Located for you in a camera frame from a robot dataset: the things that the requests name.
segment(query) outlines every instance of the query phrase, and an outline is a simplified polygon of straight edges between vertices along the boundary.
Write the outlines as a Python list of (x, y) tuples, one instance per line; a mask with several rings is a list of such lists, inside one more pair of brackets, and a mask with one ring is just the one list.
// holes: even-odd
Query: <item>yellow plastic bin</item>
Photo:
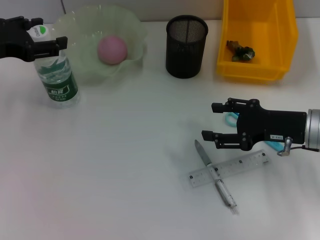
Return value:
[[(251, 47), (249, 62), (232, 62), (227, 40)], [(235, 81), (271, 83), (289, 71), (298, 41), (293, 0), (224, 0), (216, 72)]]

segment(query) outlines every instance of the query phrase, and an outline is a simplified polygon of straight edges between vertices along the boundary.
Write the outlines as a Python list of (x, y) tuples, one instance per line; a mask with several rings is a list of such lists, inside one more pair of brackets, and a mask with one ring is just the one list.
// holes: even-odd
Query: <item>green bottle label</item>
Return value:
[(71, 73), (67, 80), (50, 84), (42, 82), (49, 97), (57, 102), (64, 102), (72, 99), (78, 92), (78, 86), (74, 75)]

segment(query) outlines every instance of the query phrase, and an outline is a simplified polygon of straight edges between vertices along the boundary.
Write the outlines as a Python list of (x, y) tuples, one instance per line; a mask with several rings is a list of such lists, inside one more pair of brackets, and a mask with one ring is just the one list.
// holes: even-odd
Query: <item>plastic water bottle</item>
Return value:
[[(49, 29), (44, 25), (34, 26), (28, 32), (35, 42), (52, 40)], [(78, 86), (63, 50), (59, 56), (36, 59), (34, 66), (56, 108), (68, 108), (79, 102)]]

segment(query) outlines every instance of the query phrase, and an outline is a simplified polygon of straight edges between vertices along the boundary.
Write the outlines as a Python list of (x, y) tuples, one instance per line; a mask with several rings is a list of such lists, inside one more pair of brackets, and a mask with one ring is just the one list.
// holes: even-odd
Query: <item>black mesh pen holder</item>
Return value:
[(196, 16), (176, 16), (168, 22), (165, 68), (172, 76), (188, 79), (200, 72), (207, 34), (207, 24)]

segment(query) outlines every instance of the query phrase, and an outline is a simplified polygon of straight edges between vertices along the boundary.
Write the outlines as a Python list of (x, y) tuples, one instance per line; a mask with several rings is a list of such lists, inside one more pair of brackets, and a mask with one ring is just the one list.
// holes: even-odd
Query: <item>small toy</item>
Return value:
[(251, 47), (243, 47), (238, 41), (226, 41), (226, 46), (234, 53), (232, 62), (249, 61), (255, 57), (255, 51)]

